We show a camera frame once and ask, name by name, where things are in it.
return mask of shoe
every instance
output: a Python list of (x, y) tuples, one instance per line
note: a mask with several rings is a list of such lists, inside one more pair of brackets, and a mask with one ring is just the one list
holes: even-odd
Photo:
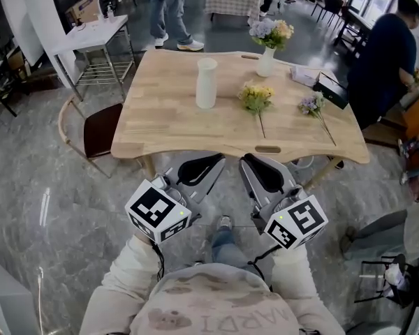
[(400, 177), (400, 184), (404, 185), (408, 181), (408, 175), (406, 172), (402, 173), (402, 176)]
[(198, 41), (193, 41), (189, 45), (177, 44), (177, 48), (182, 51), (200, 51), (203, 49), (203, 46), (205, 46), (205, 44)]
[(163, 47), (163, 44), (165, 43), (165, 41), (169, 38), (168, 33), (166, 33), (166, 35), (162, 38), (156, 38), (155, 39), (155, 47)]
[[(333, 156), (328, 156), (329, 160), (332, 160), (334, 157)], [(344, 168), (344, 162), (340, 161), (338, 164), (335, 165), (335, 168), (338, 170), (341, 170)]]
[(228, 227), (230, 230), (233, 228), (230, 216), (222, 216), (217, 221), (217, 229), (219, 229), (220, 227)]
[(346, 259), (346, 256), (344, 255), (348, 249), (351, 247), (351, 240), (348, 238), (348, 236), (344, 235), (341, 239), (340, 239), (340, 251), (341, 254), (343, 255), (343, 258)]
[(352, 227), (352, 226), (348, 226), (344, 234), (352, 242), (355, 239), (355, 237), (357, 236), (357, 228)]

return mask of white table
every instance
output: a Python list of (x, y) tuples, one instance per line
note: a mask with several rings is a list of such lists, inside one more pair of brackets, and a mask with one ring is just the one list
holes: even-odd
[[(131, 38), (127, 30), (127, 15), (116, 16), (113, 22), (108, 19), (103, 21), (88, 22), (80, 27), (76, 27), (61, 40), (61, 42), (51, 51), (54, 59), (61, 67), (62, 73), (65, 75), (68, 84), (75, 92), (75, 95), (83, 100), (76, 86), (86, 86), (93, 84), (118, 84), (121, 95), (124, 99), (124, 90), (122, 81), (126, 77), (128, 70), (135, 63), (135, 56), (133, 54)], [(115, 62), (107, 50), (107, 44), (114, 37), (125, 37), (128, 48), (130, 50), (132, 60), (130, 62)], [(90, 64), (87, 53), (96, 50), (103, 50), (106, 64)], [(68, 73), (59, 58), (59, 55), (64, 52), (78, 51), (85, 55), (87, 67), (81, 73), (78, 82), (75, 84), (68, 76)]]

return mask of white bottle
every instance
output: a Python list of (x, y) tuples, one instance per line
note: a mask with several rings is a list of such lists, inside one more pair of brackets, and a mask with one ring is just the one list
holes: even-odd
[(115, 14), (110, 8), (110, 5), (107, 7), (107, 18), (109, 19), (109, 23), (113, 24), (113, 22), (115, 22)]
[(213, 108), (217, 95), (217, 62), (210, 58), (204, 58), (197, 62), (197, 66), (196, 104), (202, 109)]

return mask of wooden table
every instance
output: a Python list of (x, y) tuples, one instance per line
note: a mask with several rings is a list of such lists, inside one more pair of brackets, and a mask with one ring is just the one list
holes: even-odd
[[(192, 53), (149, 50), (145, 53), (119, 119), (112, 144), (115, 158), (138, 158), (162, 151), (210, 150), (241, 157), (255, 153), (281, 163), (311, 155), (336, 156), (306, 186), (310, 187), (341, 159), (368, 163), (362, 133), (348, 105), (341, 110), (327, 102), (323, 110), (335, 146), (318, 119), (297, 108), (311, 89), (291, 80), (291, 66), (275, 63), (273, 75), (257, 76), (257, 54)], [(196, 105), (197, 61), (211, 57), (216, 70), (217, 100), (210, 110)], [(324, 71), (334, 77), (330, 71)], [(245, 82), (272, 87), (273, 106), (264, 111), (265, 137), (258, 117), (240, 106), (237, 94)], [(155, 170), (144, 158), (151, 177)]]

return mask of white sleeve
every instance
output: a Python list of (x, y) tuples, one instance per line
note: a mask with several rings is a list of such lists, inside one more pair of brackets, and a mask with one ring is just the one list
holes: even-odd
[(133, 236), (91, 295), (80, 335), (128, 334), (158, 271), (157, 254), (149, 244)]
[(344, 335), (344, 330), (318, 297), (305, 246), (280, 249), (273, 255), (273, 291), (288, 303), (303, 329), (321, 335)]

